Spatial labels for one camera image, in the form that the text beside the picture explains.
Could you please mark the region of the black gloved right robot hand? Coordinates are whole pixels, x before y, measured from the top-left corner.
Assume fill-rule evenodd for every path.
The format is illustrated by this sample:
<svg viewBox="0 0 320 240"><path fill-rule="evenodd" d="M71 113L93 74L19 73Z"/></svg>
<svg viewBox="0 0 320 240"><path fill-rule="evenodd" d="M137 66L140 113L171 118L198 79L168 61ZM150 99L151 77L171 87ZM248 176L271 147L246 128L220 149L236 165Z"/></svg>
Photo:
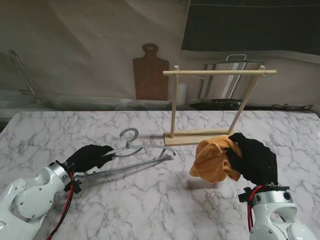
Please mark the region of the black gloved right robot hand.
<svg viewBox="0 0 320 240"><path fill-rule="evenodd" d="M236 143L242 156L228 148L226 156L233 170L255 185L278 185L277 156L256 139L235 133L228 137Z"/></svg>

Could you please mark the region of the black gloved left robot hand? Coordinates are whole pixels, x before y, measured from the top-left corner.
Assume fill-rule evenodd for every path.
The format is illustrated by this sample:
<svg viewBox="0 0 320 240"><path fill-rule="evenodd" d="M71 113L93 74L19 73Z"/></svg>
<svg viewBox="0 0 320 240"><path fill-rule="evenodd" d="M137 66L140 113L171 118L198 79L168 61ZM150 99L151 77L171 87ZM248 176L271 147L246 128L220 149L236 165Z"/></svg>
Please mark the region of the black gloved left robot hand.
<svg viewBox="0 0 320 240"><path fill-rule="evenodd" d="M64 164L68 170L73 171L74 173L84 173L95 167L100 169L107 162L116 158L114 154L107 155L107 153L113 150L114 149L108 145L86 145L71 155Z"/></svg>

